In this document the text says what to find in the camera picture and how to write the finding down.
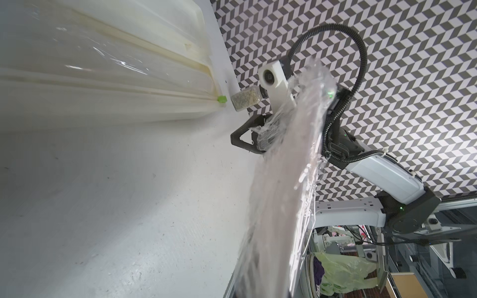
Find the clear plastic wrap sheet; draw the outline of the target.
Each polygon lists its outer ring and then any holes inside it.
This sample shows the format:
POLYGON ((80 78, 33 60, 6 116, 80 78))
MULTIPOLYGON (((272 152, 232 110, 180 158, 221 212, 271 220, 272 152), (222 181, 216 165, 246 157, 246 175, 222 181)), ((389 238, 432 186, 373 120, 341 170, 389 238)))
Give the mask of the clear plastic wrap sheet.
POLYGON ((227 298, 292 297, 316 218, 311 208, 325 165, 322 132, 337 83, 318 59, 309 60, 290 79, 282 77, 278 63, 267 65, 267 70, 278 81, 264 85, 271 117, 252 129, 263 153, 227 298))

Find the white plastic wrap dispenser box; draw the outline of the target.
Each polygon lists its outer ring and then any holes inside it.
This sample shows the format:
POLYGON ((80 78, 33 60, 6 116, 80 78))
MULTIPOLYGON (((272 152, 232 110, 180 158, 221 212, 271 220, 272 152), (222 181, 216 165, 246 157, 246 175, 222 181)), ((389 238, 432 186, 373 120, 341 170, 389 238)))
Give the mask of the white plastic wrap dispenser box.
POLYGON ((209 45, 194 1, 2 1, 1 131, 219 111, 209 45))

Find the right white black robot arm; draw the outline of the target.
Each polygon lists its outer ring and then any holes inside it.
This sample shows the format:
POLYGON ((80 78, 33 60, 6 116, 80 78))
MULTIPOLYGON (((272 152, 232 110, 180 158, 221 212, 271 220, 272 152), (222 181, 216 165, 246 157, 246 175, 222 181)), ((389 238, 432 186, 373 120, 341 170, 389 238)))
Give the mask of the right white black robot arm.
POLYGON ((231 134, 232 145, 263 156, 250 195, 252 227, 299 235, 308 227, 363 224, 423 245, 436 243, 446 233, 434 215, 440 198, 382 153, 366 151, 346 167, 378 186, 376 196, 318 204, 314 185, 323 165, 320 124, 301 127, 295 119, 273 137, 268 150, 259 149, 258 133, 253 133, 251 143, 241 139, 270 122, 269 115, 255 115, 231 134))

